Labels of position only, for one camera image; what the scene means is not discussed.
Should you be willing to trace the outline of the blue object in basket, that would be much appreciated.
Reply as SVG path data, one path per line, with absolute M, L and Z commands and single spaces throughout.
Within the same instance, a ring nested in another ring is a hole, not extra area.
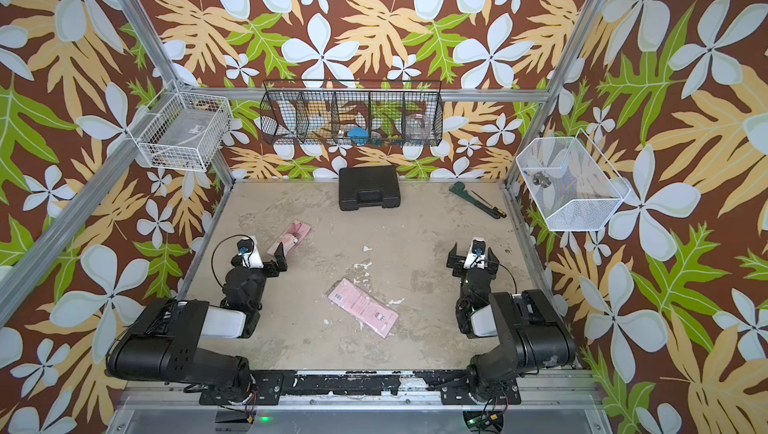
M 366 129 L 354 127 L 347 133 L 348 139 L 356 145 L 365 145 L 370 140 L 370 134 Z

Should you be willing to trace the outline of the white mesh basket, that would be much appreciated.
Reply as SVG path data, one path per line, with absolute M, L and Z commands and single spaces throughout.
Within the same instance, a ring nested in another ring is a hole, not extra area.
M 539 137 L 516 157 L 531 198 L 552 232 L 589 232 L 607 226 L 627 199 L 631 185 L 585 131 L 577 135 Z M 545 172 L 548 188 L 532 177 Z

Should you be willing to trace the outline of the dark object in mesh basket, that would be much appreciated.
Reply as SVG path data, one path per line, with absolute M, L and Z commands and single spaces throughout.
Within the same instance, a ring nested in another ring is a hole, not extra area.
M 545 172 L 537 172 L 532 177 L 532 182 L 535 186 L 541 188 L 548 188 L 552 185 L 552 180 Z

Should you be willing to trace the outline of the black plastic tool case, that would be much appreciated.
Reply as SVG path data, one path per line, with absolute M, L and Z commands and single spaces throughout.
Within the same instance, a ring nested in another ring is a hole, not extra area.
M 339 171 L 339 208 L 356 211 L 363 207 L 397 208 L 401 193 L 393 165 L 342 168 Z

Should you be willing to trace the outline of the green pipe wrench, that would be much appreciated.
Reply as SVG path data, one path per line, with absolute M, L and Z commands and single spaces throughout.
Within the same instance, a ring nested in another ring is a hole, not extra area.
M 477 207 L 493 219 L 504 219 L 507 217 L 507 214 L 499 209 L 496 206 L 491 205 L 488 203 L 485 199 L 483 199 L 479 194 L 474 193 L 473 191 L 470 191 L 466 188 L 466 185 L 463 182 L 455 182 L 450 188 L 449 191 L 456 196 L 460 197 L 461 199 L 464 199 L 465 201 L 469 202 L 473 206 Z

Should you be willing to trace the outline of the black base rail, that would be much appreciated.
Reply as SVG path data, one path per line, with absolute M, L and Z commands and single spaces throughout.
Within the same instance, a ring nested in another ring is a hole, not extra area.
M 276 406 L 293 397 L 339 396 L 351 398 L 397 397 L 435 394 L 442 405 L 497 403 L 503 407 L 521 403 L 515 379 L 483 383 L 465 369 L 394 371 L 294 371 L 253 370 L 241 375 L 240 386 L 206 387 L 201 390 L 203 405 L 233 405 L 243 400 L 248 406 Z

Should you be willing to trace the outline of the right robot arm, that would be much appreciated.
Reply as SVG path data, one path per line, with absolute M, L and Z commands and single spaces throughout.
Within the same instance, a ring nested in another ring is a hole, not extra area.
M 498 345 L 473 356 L 463 374 L 437 387 L 444 403 L 467 396 L 477 403 L 519 405 L 518 379 L 574 363 L 575 342 L 542 290 L 492 290 L 501 263 L 484 240 L 473 240 L 465 255 L 454 246 L 446 267 L 460 281 L 459 331 L 470 339 L 495 337 Z

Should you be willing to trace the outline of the pink ruler set pouch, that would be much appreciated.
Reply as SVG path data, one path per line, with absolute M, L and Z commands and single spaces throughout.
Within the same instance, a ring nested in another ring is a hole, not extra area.
M 339 280 L 330 289 L 327 298 L 382 339 L 390 334 L 399 318 L 396 311 L 380 303 L 347 278 Z

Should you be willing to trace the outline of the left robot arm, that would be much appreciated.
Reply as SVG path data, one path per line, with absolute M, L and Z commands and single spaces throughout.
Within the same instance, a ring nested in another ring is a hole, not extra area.
M 258 374 L 242 356 L 199 346 L 203 337 L 248 339 L 261 317 L 266 280 L 287 270 L 283 246 L 274 258 L 251 264 L 250 253 L 233 259 L 218 306 L 203 300 L 157 300 L 119 337 L 106 356 L 110 376 L 127 381 L 178 383 L 198 393 L 202 405 L 234 408 L 275 405 L 283 376 Z

